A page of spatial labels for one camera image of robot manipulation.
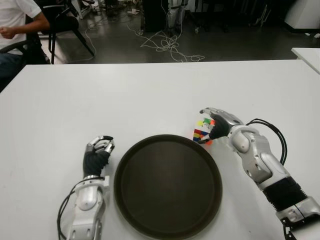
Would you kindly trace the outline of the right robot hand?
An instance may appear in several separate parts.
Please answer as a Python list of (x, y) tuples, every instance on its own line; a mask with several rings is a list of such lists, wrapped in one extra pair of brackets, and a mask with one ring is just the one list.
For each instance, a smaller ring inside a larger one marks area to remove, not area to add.
[(221, 109), (206, 107), (201, 109), (199, 113), (207, 114), (214, 120), (214, 126), (210, 133), (202, 137), (198, 141), (199, 144), (205, 144), (210, 140), (227, 137), (234, 126), (244, 125), (238, 117)]

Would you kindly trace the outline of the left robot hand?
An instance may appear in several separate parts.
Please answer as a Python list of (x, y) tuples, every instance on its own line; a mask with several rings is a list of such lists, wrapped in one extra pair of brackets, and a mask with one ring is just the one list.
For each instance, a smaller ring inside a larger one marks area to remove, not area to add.
[(109, 157), (115, 148), (114, 138), (100, 135), (85, 147), (82, 162), (83, 177), (101, 176), (103, 168), (109, 163)]

